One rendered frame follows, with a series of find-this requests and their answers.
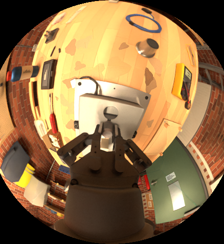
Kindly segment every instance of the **red screwdriver handle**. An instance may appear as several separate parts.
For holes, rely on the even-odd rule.
[[[57,128],[56,128],[56,124],[55,124],[55,120],[54,120],[54,115],[53,114],[50,114],[50,123],[51,123],[51,126],[52,126],[52,132],[54,134],[57,133]]]

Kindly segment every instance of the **wooden table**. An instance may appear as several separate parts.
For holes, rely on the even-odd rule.
[[[45,44],[45,31],[33,58],[32,65],[40,68],[38,76],[31,78],[29,84],[35,120],[46,119],[49,129],[51,128],[49,93],[53,92],[57,130],[61,133],[64,145],[73,140],[76,137],[75,89],[71,87],[70,81],[82,76],[149,93],[151,100],[133,141],[154,162],[175,139],[191,111],[185,109],[185,102],[171,92],[176,64],[184,63],[192,73],[189,100],[193,104],[198,78],[195,43],[175,23],[154,11],[154,19],[162,27],[160,33],[142,31],[130,25],[126,20],[129,14],[151,17],[142,11],[142,6],[136,4],[97,1],[65,9],[57,16],[63,13],[65,16],[62,21],[53,25],[53,20],[46,29],[51,31],[59,28],[55,39]],[[70,23],[66,23],[74,14],[77,16]],[[156,23],[148,18],[133,16],[131,21],[149,30],[158,29]],[[136,44],[147,38],[159,44],[153,58],[145,58],[136,50]],[[190,60],[187,50],[189,45],[193,49],[195,65]],[[54,88],[41,90],[43,63],[50,59],[58,60]],[[31,91],[31,83],[34,81],[37,81],[41,117],[34,106]],[[64,165],[55,152],[49,151],[58,164]],[[79,157],[83,157],[82,153],[77,156],[77,160]]]

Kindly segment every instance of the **red handle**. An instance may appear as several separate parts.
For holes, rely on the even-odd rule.
[[[56,125],[55,125],[55,119],[54,119],[54,115],[53,114],[50,114],[50,123],[51,123],[51,126],[52,126],[52,132],[54,134],[57,133],[57,128],[56,128]]]
[[[149,182],[148,182],[148,176],[144,175],[144,179],[145,179],[145,183],[146,183],[147,189],[150,190],[150,185],[149,185]]]

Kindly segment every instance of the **coiled blue cable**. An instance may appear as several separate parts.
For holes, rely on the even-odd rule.
[[[141,27],[141,26],[139,26],[139,25],[133,23],[133,22],[130,20],[130,18],[133,17],[133,16],[143,16],[143,17],[145,17],[145,18],[148,18],[148,19],[153,20],[153,22],[156,23],[157,26],[159,27],[158,30],[156,30],[156,31],[148,30],[148,29],[146,29],[146,28],[143,28],[143,27]],[[150,18],[150,17],[148,17],[148,16],[146,16],[146,15],[142,15],[142,14],[130,14],[130,15],[127,15],[127,16],[126,16],[126,20],[127,20],[128,22],[132,22],[132,23],[133,23],[133,26],[137,27],[138,29],[140,29],[140,30],[142,30],[142,31],[147,31],[147,32],[152,32],[152,33],[160,33],[161,30],[162,30],[161,25],[160,25],[156,20],[154,20],[154,17],[153,17],[153,19],[152,19],[152,18]]]

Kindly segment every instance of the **blue bottle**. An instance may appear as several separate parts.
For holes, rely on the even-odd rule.
[[[39,73],[39,67],[33,65],[20,66],[13,68],[7,73],[7,81],[16,82],[20,80],[36,77]]]

